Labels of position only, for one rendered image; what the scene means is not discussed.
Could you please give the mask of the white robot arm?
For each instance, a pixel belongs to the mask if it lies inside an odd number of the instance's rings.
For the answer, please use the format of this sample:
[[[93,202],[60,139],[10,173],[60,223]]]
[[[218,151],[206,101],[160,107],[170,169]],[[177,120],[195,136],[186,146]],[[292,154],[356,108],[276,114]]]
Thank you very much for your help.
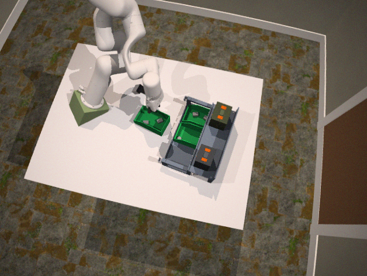
[[[143,78],[143,86],[135,85],[132,93],[146,93],[146,101],[158,99],[161,96],[158,60],[149,57],[131,62],[131,47],[146,35],[137,2],[135,0],[89,0],[89,2],[96,7],[93,20],[97,48],[100,51],[117,51],[117,54],[106,54],[96,59],[88,89],[79,85],[82,103],[91,109],[102,107],[103,97],[111,83],[110,76],[126,72],[131,80]],[[112,17],[121,18],[125,32],[113,30]]]

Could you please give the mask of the green bin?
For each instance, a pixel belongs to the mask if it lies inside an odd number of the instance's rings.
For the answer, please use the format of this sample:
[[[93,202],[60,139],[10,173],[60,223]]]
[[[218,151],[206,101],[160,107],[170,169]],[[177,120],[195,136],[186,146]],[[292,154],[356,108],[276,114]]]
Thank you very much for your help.
[[[202,127],[191,123],[181,122],[179,124],[178,130],[176,131],[174,141],[195,149],[202,130]],[[181,139],[177,139],[178,136],[180,136]]]
[[[157,112],[151,111],[151,113],[147,113],[147,111],[147,107],[143,105],[135,117],[134,123],[162,136],[170,122],[170,116],[159,110]],[[163,122],[158,124],[157,119],[160,118],[163,119]],[[143,120],[148,120],[149,124],[143,123]]]
[[[202,107],[200,105],[188,105],[186,112],[183,116],[183,123],[191,123],[196,126],[204,127],[206,120],[204,116],[209,114],[210,109]],[[193,116],[193,112],[198,112],[198,116]]]

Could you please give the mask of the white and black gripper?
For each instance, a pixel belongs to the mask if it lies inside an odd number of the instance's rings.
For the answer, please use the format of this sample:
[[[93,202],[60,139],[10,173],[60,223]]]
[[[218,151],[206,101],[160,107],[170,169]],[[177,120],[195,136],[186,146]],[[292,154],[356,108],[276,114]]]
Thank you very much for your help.
[[[152,112],[157,112],[157,108],[160,107],[160,103],[162,102],[164,98],[164,93],[163,93],[163,90],[161,89],[161,96],[156,99],[156,100],[149,100],[149,101],[146,101],[146,107],[148,109],[148,113],[151,113]]]

